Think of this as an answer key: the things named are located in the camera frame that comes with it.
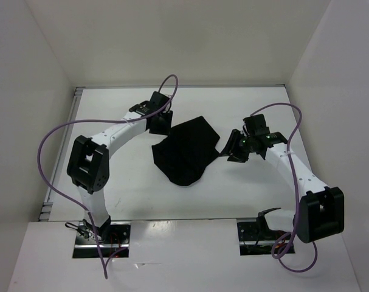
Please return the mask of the black skirt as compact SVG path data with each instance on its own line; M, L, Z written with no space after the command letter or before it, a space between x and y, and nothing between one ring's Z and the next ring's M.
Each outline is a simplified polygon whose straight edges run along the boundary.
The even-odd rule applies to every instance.
M154 164L175 185L198 181L218 156L220 136L203 116L171 128L170 134L151 147Z

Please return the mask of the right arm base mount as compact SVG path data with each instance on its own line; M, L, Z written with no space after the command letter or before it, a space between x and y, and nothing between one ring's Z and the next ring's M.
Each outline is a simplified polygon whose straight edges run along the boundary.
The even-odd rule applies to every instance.
M256 219L238 220L236 222L241 256L259 256L271 254L276 239L283 231L260 229Z

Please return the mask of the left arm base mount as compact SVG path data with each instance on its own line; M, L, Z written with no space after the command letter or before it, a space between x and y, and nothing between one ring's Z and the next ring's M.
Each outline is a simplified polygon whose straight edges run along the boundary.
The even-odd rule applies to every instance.
M73 259L99 258L97 245L92 231L88 231L83 222L64 224L68 229L76 232ZM108 258L128 258L131 234L131 223L129 221L112 221L108 234L100 239L102 256Z

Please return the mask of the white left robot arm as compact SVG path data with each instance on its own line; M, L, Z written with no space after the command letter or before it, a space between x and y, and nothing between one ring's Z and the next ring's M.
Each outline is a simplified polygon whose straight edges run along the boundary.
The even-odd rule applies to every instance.
M111 235L111 217L108 214L104 187L109 180L109 160L112 155L132 138L148 131L167 135L171 128L173 111L162 112L145 118L157 108L151 102L133 106L117 123L91 137L80 135L74 140L67 174L77 187L84 212L84 225L89 236L97 243L106 242Z

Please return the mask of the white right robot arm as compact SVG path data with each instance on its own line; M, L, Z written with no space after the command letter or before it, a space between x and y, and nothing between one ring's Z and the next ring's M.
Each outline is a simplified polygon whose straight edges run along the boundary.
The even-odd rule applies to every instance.
M221 156L226 156L228 161L239 163L248 161L251 153L260 155L293 191L298 191L298 214L279 207L260 212L260 221L256 224L258 236L269 239L277 231L291 233L295 221L296 235L303 243L343 232L343 192L318 179L291 149L287 149L287 142L279 132L246 136L234 129L221 152Z

